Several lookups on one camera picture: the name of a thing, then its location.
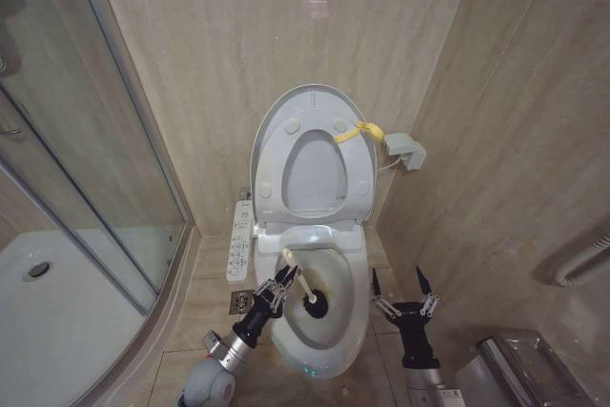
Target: shower drain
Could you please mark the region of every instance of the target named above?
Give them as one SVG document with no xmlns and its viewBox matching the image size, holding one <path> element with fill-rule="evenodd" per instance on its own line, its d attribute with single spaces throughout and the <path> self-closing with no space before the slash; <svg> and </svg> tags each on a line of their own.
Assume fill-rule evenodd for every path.
<svg viewBox="0 0 610 407">
<path fill-rule="evenodd" d="M 28 270 L 28 272 L 23 275 L 23 279 L 25 281 L 34 281 L 46 274 L 51 270 L 51 263 L 49 261 L 39 262 L 32 268 Z"/>
</svg>

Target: toilet brush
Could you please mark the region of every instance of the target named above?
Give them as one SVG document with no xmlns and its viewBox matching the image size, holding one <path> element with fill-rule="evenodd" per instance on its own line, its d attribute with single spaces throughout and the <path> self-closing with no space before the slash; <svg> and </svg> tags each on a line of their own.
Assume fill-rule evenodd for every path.
<svg viewBox="0 0 610 407">
<path fill-rule="evenodd" d="M 289 249 L 285 248 L 282 250 L 282 256 L 291 269 L 296 265 L 295 256 Z M 296 273 L 296 279 L 303 287 L 303 290 L 305 290 L 306 295 L 303 297 L 303 307 L 305 307 L 307 313 L 314 318 L 324 317 L 328 312 L 328 301 L 324 293 L 316 289 L 312 291 L 300 268 Z"/>
</svg>

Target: toilet brush head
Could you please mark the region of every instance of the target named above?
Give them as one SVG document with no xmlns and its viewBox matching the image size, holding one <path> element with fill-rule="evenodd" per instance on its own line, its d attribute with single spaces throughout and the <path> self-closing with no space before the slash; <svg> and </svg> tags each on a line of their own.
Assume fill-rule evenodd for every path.
<svg viewBox="0 0 610 407">
<path fill-rule="evenodd" d="M 312 290 L 312 293 L 315 295 L 315 302 L 310 302 L 307 295 L 303 297 L 303 307 L 307 313 L 314 318 L 322 318 L 328 312 L 328 301 L 326 300 L 326 296 L 320 290 Z"/>
</svg>

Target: shower enclosure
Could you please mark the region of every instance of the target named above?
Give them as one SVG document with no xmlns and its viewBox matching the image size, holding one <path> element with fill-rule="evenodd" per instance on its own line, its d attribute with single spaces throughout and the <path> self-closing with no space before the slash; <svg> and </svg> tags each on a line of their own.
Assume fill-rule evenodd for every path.
<svg viewBox="0 0 610 407">
<path fill-rule="evenodd" d="M 0 0 L 8 407 L 81 398 L 152 312 L 192 227 L 101 2 Z"/>
</svg>

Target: toilet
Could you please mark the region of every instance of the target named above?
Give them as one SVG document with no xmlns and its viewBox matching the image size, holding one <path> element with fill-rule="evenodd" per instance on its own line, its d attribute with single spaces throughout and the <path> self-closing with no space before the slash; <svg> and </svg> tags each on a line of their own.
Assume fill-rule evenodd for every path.
<svg viewBox="0 0 610 407">
<path fill-rule="evenodd" d="M 311 317 L 295 282 L 283 317 L 270 322 L 275 347 L 305 376 L 343 373 L 366 335 L 370 293 L 362 223 L 375 194 L 375 146 L 364 134 L 341 143 L 334 139 L 361 120 L 344 93 L 305 85 L 274 103 L 254 141 L 256 282 L 273 278 L 285 265 L 281 251 L 287 247 L 329 303 L 327 315 Z"/>
</svg>

